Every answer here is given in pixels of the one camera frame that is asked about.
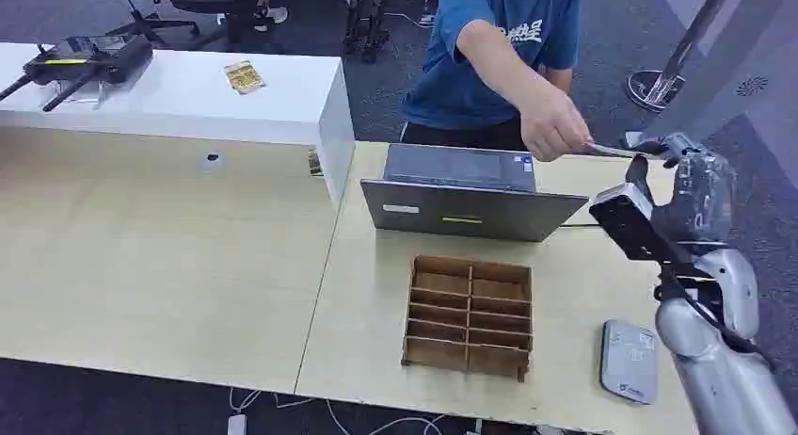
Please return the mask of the person's right hand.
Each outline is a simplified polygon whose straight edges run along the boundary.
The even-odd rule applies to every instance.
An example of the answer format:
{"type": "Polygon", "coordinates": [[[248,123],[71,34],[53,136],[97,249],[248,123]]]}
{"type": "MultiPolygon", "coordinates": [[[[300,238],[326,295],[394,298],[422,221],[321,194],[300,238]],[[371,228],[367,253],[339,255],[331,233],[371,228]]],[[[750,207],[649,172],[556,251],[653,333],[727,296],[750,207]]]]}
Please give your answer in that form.
{"type": "Polygon", "coordinates": [[[584,150],[593,137],[569,96],[552,88],[528,96],[518,106],[521,138],[539,161],[584,150]]]}

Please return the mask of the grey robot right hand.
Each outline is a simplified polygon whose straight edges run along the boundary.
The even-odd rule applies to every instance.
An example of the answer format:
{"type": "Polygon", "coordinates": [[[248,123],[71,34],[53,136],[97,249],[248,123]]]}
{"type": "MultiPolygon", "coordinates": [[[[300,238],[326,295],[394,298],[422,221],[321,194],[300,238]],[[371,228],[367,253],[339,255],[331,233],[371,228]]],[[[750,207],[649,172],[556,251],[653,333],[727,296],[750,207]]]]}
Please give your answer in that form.
{"type": "Polygon", "coordinates": [[[671,201],[652,206],[654,227],[673,241],[724,243],[732,226],[736,171],[720,154],[681,132],[639,135],[628,143],[638,155],[660,158],[675,170],[671,201]]]}

